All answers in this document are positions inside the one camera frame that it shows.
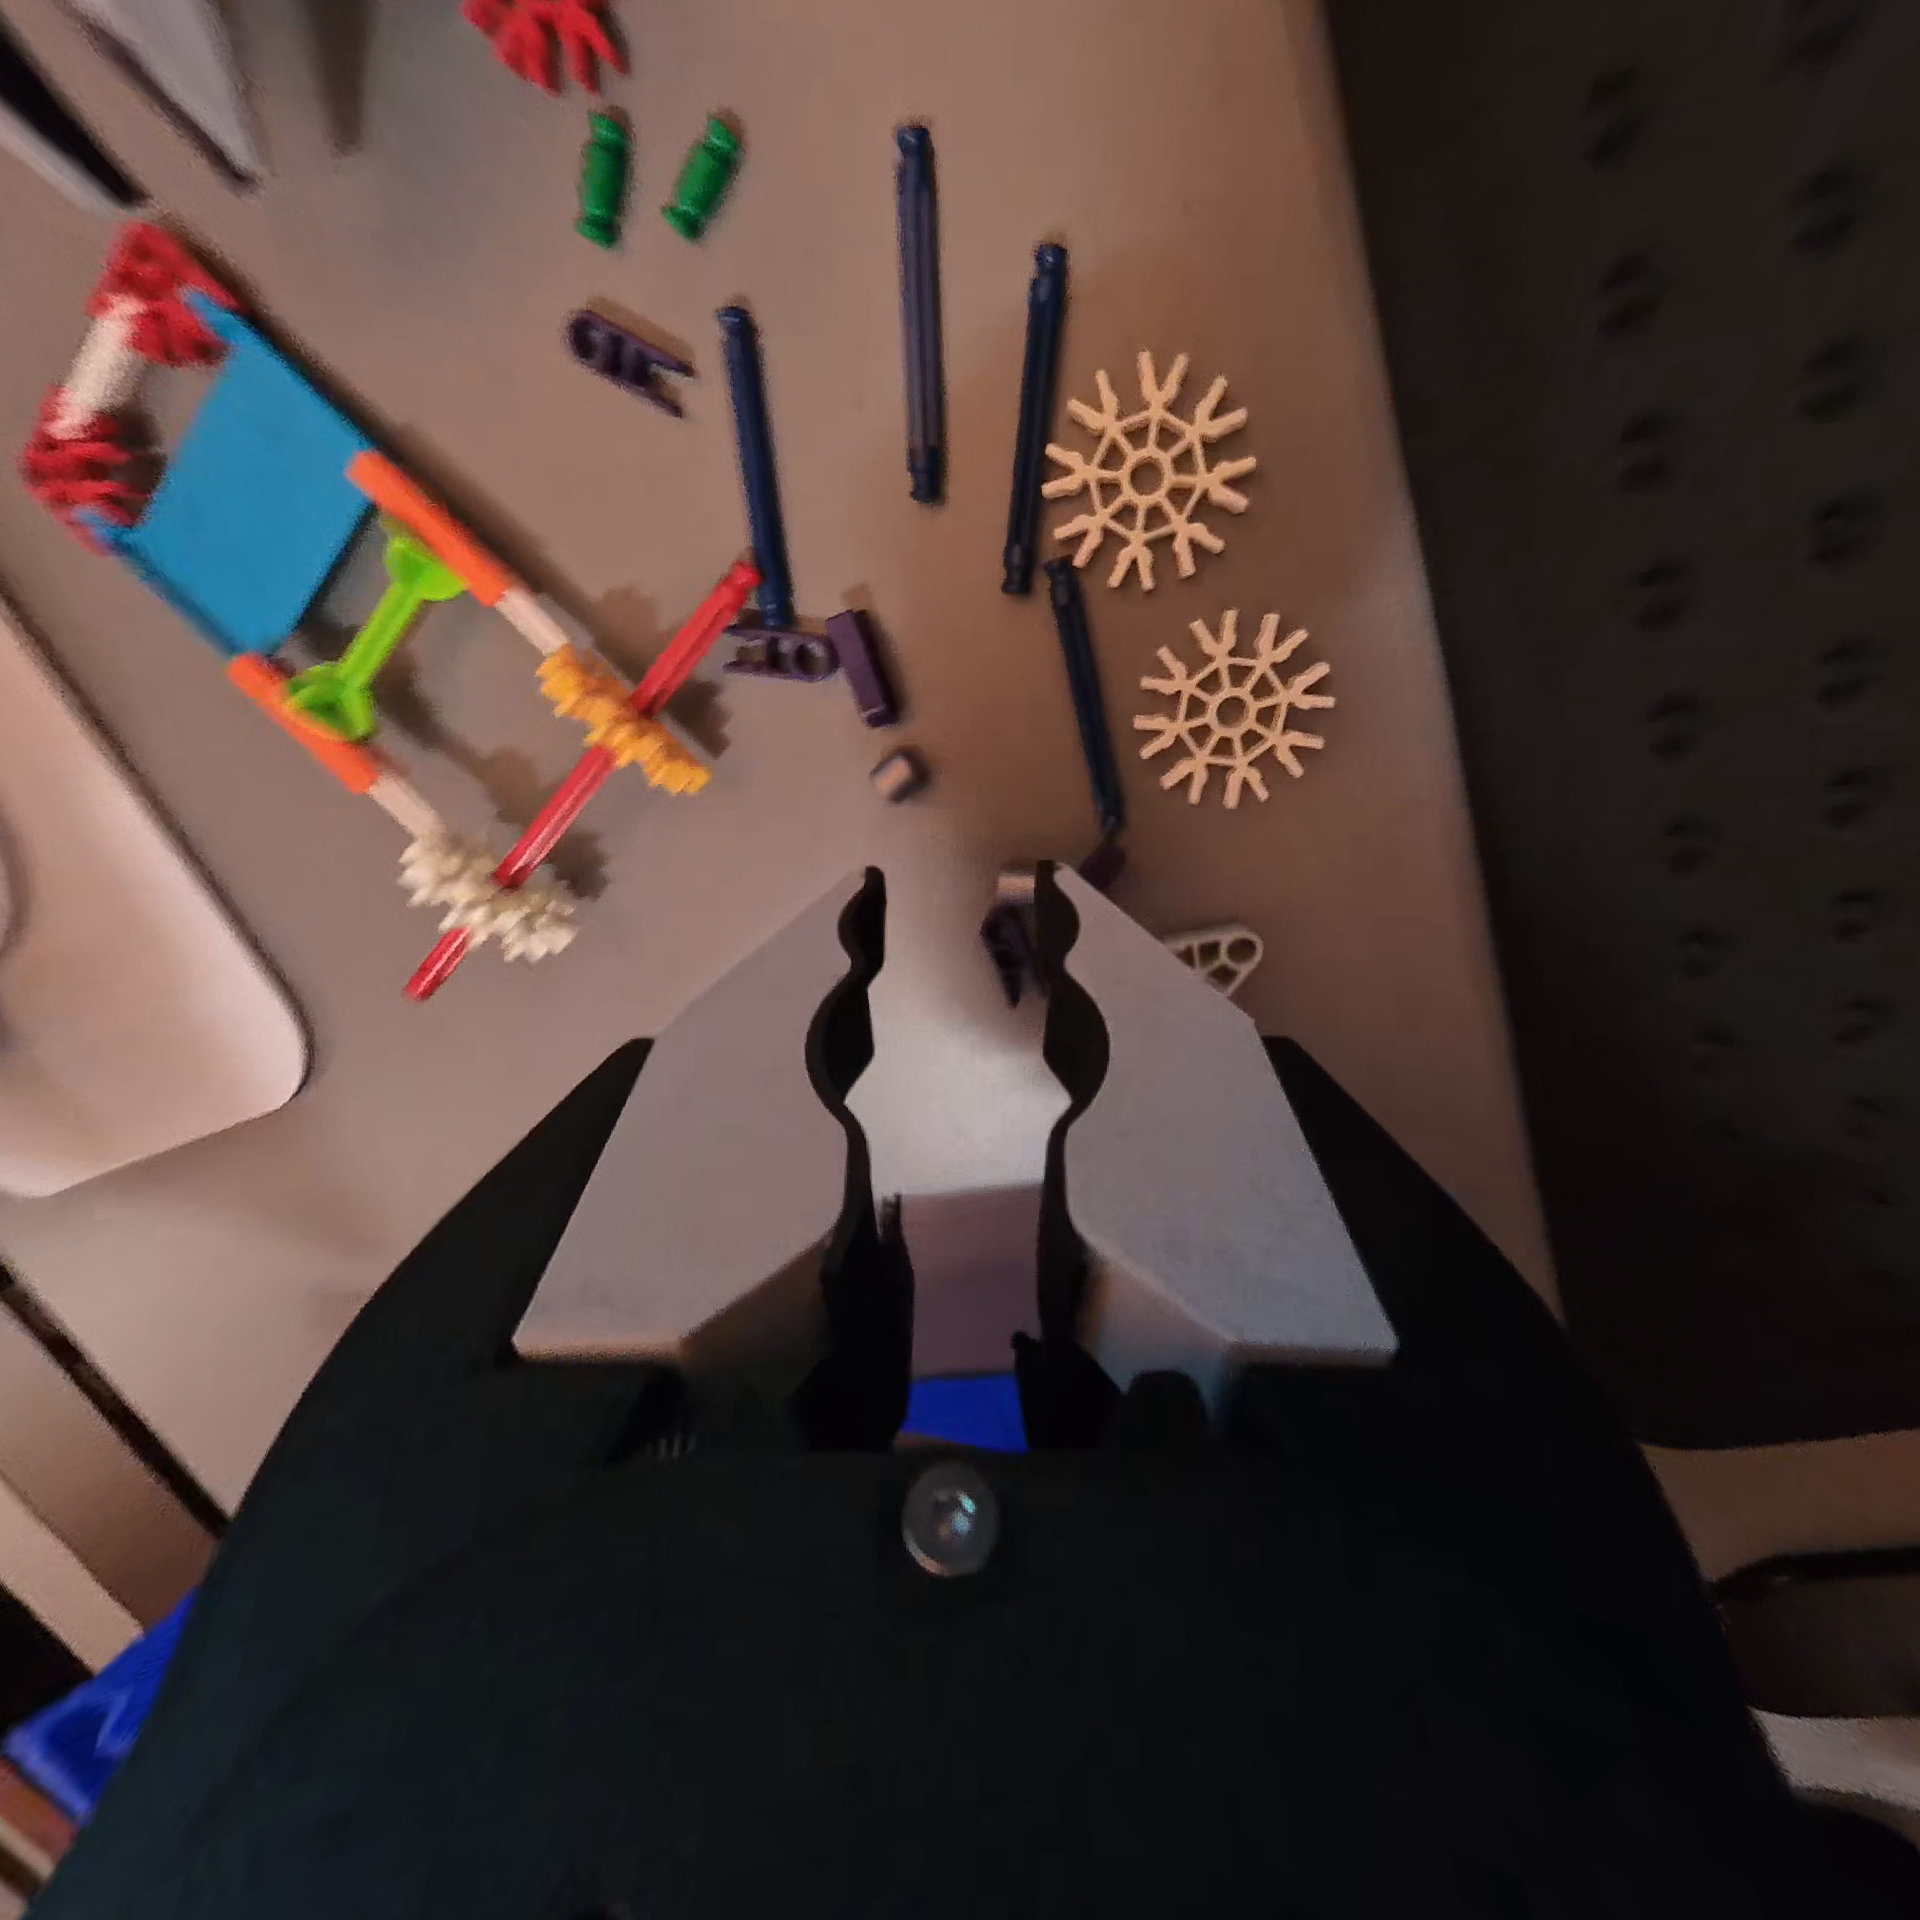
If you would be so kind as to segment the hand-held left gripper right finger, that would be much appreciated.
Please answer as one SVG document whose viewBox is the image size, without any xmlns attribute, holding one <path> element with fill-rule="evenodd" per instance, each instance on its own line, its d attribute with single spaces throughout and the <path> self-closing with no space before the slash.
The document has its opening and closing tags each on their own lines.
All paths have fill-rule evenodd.
<svg viewBox="0 0 1920 1920">
<path fill-rule="evenodd" d="M 1226 1410 L 1253 1366 L 1380 1369 L 1380 1309 L 1253 1023 L 1074 869 L 1037 876 L 1047 1133 L 1037 1327 Z"/>
</svg>

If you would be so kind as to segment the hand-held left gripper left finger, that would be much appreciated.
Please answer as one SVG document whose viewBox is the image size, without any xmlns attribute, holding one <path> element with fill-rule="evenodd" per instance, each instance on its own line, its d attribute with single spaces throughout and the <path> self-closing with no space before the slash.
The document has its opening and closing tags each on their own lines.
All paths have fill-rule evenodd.
<svg viewBox="0 0 1920 1920">
<path fill-rule="evenodd" d="M 524 1360 L 802 1391 L 886 1372 L 886 1241 L 848 1092 L 886 876 L 852 869 L 645 1047 L 516 1324 Z"/>
</svg>

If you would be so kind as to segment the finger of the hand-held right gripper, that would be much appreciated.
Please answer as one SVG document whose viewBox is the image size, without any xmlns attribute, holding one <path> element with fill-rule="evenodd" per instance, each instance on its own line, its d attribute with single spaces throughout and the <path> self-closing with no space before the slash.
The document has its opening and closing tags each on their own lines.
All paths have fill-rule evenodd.
<svg viewBox="0 0 1920 1920">
<path fill-rule="evenodd" d="M 3 150 L 91 211 L 147 205 L 147 193 L 108 155 L 12 36 L 3 36 Z"/>
<path fill-rule="evenodd" d="M 225 179 L 268 175 L 225 3 L 61 3 L 61 13 Z"/>
</svg>

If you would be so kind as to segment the grey fan connector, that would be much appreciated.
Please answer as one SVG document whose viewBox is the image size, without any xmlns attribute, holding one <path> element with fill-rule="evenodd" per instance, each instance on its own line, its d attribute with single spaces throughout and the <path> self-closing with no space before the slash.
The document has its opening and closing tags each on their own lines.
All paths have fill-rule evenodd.
<svg viewBox="0 0 1920 1920">
<path fill-rule="evenodd" d="M 1174 929 L 1163 948 L 1198 979 L 1233 999 L 1263 963 L 1263 939 L 1241 921 Z"/>
</svg>

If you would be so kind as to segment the blue storage bin with tag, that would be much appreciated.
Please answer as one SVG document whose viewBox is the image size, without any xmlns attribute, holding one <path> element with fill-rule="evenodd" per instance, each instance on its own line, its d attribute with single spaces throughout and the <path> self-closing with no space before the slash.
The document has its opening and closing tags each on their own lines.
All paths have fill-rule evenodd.
<svg viewBox="0 0 1920 1920">
<path fill-rule="evenodd" d="M 1029 1434 L 1014 1376 L 991 1372 L 910 1381 L 898 1442 L 1026 1452 Z M 188 1587 L 161 1624 L 133 1636 L 103 1668 L 3 1730 L 3 1763 L 52 1802 L 73 1827 L 96 1819 L 114 1772 L 128 1763 L 195 1600 L 200 1589 Z"/>
</svg>

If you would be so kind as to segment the colourful toy construction model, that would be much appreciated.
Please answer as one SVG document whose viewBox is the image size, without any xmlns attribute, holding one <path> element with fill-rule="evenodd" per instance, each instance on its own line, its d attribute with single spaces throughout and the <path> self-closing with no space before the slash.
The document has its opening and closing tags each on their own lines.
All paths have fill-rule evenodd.
<svg viewBox="0 0 1920 1920">
<path fill-rule="evenodd" d="M 26 493 L 168 601 L 230 685 L 383 809 L 402 858 L 435 829 L 476 842 L 374 745 L 374 681 L 405 636 L 471 601 L 538 670 L 563 644 L 607 658 L 323 397 L 174 230 L 124 223 L 86 314 L 20 453 Z"/>
</svg>

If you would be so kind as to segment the short green toy rod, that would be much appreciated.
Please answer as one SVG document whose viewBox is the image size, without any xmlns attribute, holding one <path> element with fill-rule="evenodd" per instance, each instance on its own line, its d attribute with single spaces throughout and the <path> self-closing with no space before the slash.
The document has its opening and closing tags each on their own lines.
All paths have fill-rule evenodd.
<svg viewBox="0 0 1920 1920">
<path fill-rule="evenodd" d="M 663 197 L 665 224 L 700 246 L 722 211 L 745 160 L 745 132 L 736 113 L 711 111 L 693 138 L 678 169 Z"/>
<path fill-rule="evenodd" d="M 628 120 L 607 108 L 587 111 L 575 230 L 602 251 L 615 251 L 620 240 L 629 169 L 632 138 Z"/>
</svg>

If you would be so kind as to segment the long red toy rod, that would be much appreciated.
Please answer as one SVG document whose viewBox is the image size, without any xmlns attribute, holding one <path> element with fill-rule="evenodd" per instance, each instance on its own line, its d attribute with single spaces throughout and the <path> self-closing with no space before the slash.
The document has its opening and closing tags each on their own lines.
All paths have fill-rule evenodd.
<svg viewBox="0 0 1920 1920">
<path fill-rule="evenodd" d="M 413 1002 L 428 1002 L 487 944 L 514 963 L 538 963 L 575 939 L 573 895 L 538 871 L 615 772 L 637 769 L 671 796 L 709 785 L 709 763 L 665 728 L 663 708 L 757 584 L 757 566 L 736 562 L 637 685 L 575 644 L 541 658 L 538 685 L 563 719 L 583 728 L 583 751 L 509 851 L 492 855 L 445 829 L 413 840 L 402 883 L 413 905 L 440 915 L 439 944 L 405 981 Z"/>
</svg>

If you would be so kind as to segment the white snowflake connector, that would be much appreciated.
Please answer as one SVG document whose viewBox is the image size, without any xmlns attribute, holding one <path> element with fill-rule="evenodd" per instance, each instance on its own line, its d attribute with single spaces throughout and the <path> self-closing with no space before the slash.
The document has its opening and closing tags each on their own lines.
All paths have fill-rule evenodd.
<svg viewBox="0 0 1920 1920">
<path fill-rule="evenodd" d="M 1091 397 L 1066 410 L 1078 445 L 1044 445 L 1042 483 L 1042 500 L 1068 512 L 1053 527 L 1057 559 L 1144 593 L 1198 576 L 1226 553 L 1218 518 L 1246 512 L 1262 470 L 1241 448 L 1251 415 L 1227 377 L 1196 387 L 1185 353 L 1139 348 L 1133 397 L 1097 372 Z"/>
<path fill-rule="evenodd" d="M 1275 781 L 1304 781 L 1326 751 L 1329 674 L 1312 633 L 1277 611 L 1253 625 L 1237 611 L 1196 616 L 1182 647 L 1160 647 L 1137 678 L 1137 755 L 1188 807 L 1267 804 Z"/>
</svg>

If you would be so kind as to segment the red fan connector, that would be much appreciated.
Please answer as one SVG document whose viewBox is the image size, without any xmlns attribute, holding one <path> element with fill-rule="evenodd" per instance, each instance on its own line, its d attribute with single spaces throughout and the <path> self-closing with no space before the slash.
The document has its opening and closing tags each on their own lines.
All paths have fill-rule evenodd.
<svg viewBox="0 0 1920 1920">
<path fill-rule="evenodd" d="M 565 86 L 602 93 L 604 73 L 629 73 L 611 3 L 460 3 L 460 13 L 516 79 L 550 99 Z"/>
</svg>

